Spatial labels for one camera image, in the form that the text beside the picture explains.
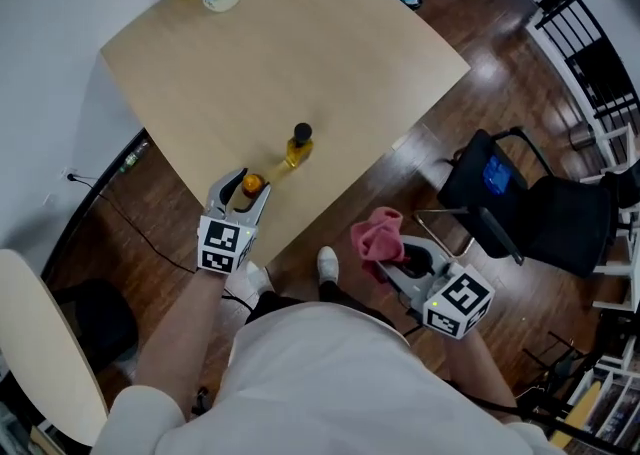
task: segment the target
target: black bottle cap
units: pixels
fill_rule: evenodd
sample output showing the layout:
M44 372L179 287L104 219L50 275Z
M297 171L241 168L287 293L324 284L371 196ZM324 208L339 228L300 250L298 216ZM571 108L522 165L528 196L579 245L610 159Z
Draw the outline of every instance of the black bottle cap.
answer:
M307 123L296 124L293 130L293 138L296 139L298 144L304 144L311 138L311 126Z

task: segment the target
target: wooden table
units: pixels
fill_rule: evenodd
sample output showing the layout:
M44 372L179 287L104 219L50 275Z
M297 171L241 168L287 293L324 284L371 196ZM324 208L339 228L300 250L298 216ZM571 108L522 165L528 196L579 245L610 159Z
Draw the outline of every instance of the wooden table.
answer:
M93 446L107 420L95 376L47 286L6 249L0 250L0 350L40 413Z
M313 153L274 184L251 259L268 263L468 70L398 0L161 0L102 54L204 203L234 168L273 175L299 122Z

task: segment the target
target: pink towel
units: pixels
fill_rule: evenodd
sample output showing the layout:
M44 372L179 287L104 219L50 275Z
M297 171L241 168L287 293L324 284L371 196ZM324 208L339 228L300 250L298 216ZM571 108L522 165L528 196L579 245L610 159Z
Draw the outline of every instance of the pink towel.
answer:
M373 210L369 220L351 226L351 244L363 261L362 269L379 281L375 261L404 261L401 224L402 214L383 206Z

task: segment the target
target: white shirt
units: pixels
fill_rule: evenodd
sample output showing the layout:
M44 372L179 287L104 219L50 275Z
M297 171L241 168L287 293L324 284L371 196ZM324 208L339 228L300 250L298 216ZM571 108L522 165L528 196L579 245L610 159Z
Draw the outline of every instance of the white shirt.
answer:
M113 404L94 455L556 455L429 372L387 325L335 304L270 313L236 336L213 408L185 424L144 386Z

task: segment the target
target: wooden floor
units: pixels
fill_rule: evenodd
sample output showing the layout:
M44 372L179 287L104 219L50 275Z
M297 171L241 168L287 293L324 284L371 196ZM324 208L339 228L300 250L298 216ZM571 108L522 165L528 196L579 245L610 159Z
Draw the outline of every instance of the wooden floor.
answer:
M351 224L365 219L377 206L396 208L409 219L414 209L436 205L436 190L448 173L448 166L438 160L465 145L478 128L497 132L525 126L557 174L576 178L595 170L597 161L591 154L567 148L567 130L578 116L560 79L522 29L534 9L531 0L424 0L418 15L465 58L471 71L271 262L268 270L277 290L313 299L315 255L321 246L331 245L340 258L340 286L382 311L399 330L408 330L414 323L405 316L396 295L362 272L350 246ZM530 183L542 175L523 143L503 148ZM104 193L159 251L194 268L201 207L157 148L152 147L129 172L116 176ZM452 245L464 239L464 230L453 220L433 227ZM421 234L410 220L403 231ZM479 329L515 390L537 373L522 354L523 347L540 351L551 329L587 350L598 317L591 301L620 293L602 278L584 281L536 261L518 267L510 259L490 259L477 245L462 262L473 264L497 290ZM189 279L186 272L150 250L102 199L81 223L49 285L55 289L87 277L106 278L121 290L138 320L142 343ZM246 294L246 290L234 291ZM255 302L255 296L248 298ZM223 303L201 379L213 391L226 367L233 335L246 316L241 306ZM422 330L410 342L428 368L446 375L441 346L433 333ZM127 383L115 368L103 371L98 379L109 403Z

